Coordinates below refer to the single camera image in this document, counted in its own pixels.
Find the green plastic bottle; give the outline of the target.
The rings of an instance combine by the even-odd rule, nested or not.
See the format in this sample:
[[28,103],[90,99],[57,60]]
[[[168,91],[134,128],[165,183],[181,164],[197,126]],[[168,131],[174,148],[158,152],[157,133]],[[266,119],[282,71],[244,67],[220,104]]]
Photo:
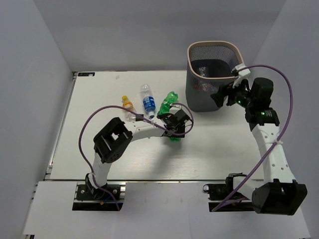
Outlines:
[[175,110],[173,111],[170,110],[170,105],[175,104],[177,102],[178,102],[178,94],[175,93],[174,91],[169,92],[160,105],[160,109],[157,113],[157,118],[159,119],[160,117],[175,113],[176,112]]
[[177,136],[169,137],[169,140],[173,143],[179,143],[181,139],[182,139],[181,137],[177,137]]

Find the white cap labelled bottle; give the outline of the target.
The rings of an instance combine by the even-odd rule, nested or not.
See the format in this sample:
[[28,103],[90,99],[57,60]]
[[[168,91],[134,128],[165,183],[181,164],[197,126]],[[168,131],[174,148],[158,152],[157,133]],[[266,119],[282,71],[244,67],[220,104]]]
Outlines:
[[203,83],[202,84],[202,90],[205,92],[216,92],[217,88],[214,84],[211,83]]

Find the clear unlabelled plastic bottle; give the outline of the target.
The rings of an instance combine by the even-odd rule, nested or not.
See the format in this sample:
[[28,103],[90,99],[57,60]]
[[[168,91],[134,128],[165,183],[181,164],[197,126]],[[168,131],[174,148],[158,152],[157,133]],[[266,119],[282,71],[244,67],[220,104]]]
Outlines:
[[201,77],[209,77],[209,71],[206,66],[201,66],[198,68],[198,75]]

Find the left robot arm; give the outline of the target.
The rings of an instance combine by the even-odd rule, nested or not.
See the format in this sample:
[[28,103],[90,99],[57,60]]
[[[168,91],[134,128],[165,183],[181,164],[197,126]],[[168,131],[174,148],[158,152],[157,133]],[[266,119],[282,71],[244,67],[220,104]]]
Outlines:
[[184,138],[188,122],[194,123],[193,115],[182,109],[174,114],[164,113],[156,120],[139,116],[137,121],[125,123],[119,117],[115,117],[93,138],[93,163],[84,155],[81,145],[84,130],[81,130],[79,149],[91,170],[85,177],[86,192],[94,199],[103,197],[106,191],[112,194],[115,188],[107,185],[108,173],[112,163],[120,159],[131,142],[151,137]]

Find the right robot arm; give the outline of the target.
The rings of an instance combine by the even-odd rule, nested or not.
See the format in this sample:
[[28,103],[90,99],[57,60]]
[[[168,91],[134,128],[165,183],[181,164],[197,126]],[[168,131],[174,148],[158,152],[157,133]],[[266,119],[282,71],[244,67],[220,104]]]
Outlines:
[[270,107],[274,84],[267,78],[256,78],[252,86],[244,79],[238,86],[233,83],[223,85],[211,95],[218,107],[238,104],[245,110],[245,119],[257,143],[263,167],[263,184],[251,180],[248,174],[231,173],[225,180],[226,198],[215,211],[229,204],[229,199],[239,195],[251,200],[253,210],[258,214],[288,215],[295,214],[308,191],[299,184],[288,166],[279,128],[279,118]]

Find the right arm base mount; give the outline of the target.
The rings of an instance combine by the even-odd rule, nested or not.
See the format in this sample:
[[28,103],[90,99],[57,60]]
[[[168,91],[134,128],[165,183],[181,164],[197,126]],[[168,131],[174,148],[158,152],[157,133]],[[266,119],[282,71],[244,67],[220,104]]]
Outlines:
[[[227,186],[223,184],[205,184],[203,186],[203,192],[208,195],[209,211],[213,212],[213,209],[226,198],[229,194]],[[251,200],[244,197],[242,194],[236,192],[226,202],[226,205],[219,208],[216,212],[252,212],[253,207]]]

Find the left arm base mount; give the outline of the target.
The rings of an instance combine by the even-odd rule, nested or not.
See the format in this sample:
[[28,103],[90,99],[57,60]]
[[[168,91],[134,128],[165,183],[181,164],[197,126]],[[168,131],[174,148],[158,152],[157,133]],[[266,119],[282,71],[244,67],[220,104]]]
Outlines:
[[[109,190],[115,197],[119,209],[122,208],[125,197],[126,183],[113,181],[108,184]],[[77,183],[74,200],[73,211],[96,211],[96,212],[117,212],[118,208],[112,196],[109,193],[100,191],[97,197],[94,198],[91,192],[86,189],[84,182]]]

